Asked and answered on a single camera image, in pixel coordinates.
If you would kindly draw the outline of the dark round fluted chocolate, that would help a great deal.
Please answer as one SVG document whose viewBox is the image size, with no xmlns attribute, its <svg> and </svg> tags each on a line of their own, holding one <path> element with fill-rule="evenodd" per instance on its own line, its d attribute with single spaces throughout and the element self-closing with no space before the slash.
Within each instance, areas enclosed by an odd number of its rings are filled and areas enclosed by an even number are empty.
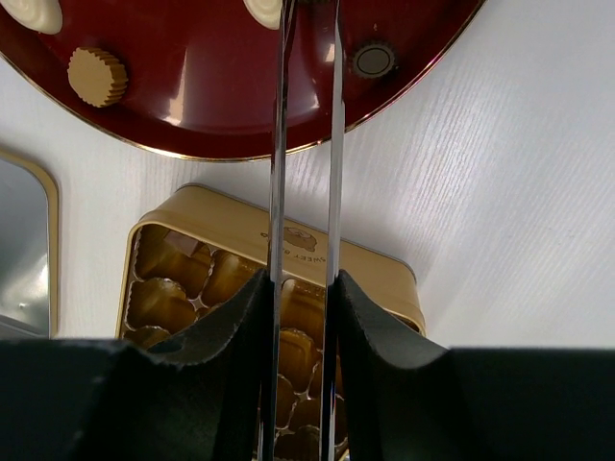
<svg viewBox="0 0 615 461">
<path fill-rule="evenodd" d="M 397 65 L 398 55 L 392 43 L 367 40 L 353 48 L 350 72 L 361 79 L 375 80 L 390 73 Z"/>
</svg>

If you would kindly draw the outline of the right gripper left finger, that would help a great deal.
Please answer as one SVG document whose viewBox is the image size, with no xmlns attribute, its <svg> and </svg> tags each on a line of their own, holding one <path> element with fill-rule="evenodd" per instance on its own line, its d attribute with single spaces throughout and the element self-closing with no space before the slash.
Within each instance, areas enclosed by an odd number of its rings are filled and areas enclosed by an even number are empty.
<svg viewBox="0 0 615 461">
<path fill-rule="evenodd" d="M 248 460 L 269 280 L 151 349 L 120 340 L 5 340 L 5 460 Z"/>
</svg>

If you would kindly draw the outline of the metal tongs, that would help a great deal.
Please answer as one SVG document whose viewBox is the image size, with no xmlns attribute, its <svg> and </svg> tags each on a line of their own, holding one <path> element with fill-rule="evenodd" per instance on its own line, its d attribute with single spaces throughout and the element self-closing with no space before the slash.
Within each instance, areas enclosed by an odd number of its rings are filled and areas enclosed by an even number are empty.
<svg viewBox="0 0 615 461">
<path fill-rule="evenodd" d="M 344 60 L 342 43 L 343 14 L 340 3 L 333 3 L 333 61 L 332 61 L 332 113 L 331 152 L 329 176 L 328 254 L 326 273 L 326 305 L 324 309 L 323 359 L 321 368 L 320 434 L 318 456 L 333 460 L 336 417 L 336 348 L 337 332 L 334 320 L 335 285 L 339 275 L 341 247 L 341 202 L 343 146 L 346 128 L 344 102 Z M 285 162 L 287 138 L 288 63 L 295 37 L 296 3 L 283 1 L 280 15 L 278 73 L 274 110 L 274 155 L 271 158 L 270 204 L 267 274 L 268 298 L 272 314 L 269 322 L 270 355 L 266 378 L 262 383 L 258 459 L 272 460 L 275 450 L 275 429 L 278 395 L 281 308 L 283 289 L 283 227 L 285 200 Z"/>
</svg>

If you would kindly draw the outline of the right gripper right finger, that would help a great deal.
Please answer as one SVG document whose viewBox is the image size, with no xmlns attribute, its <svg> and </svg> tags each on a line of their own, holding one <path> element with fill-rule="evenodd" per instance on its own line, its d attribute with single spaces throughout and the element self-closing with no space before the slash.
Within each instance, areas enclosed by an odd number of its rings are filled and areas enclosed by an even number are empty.
<svg viewBox="0 0 615 461">
<path fill-rule="evenodd" d="M 610 460 L 614 353 L 445 348 L 336 285 L 355 460 Z"/>
</svg>

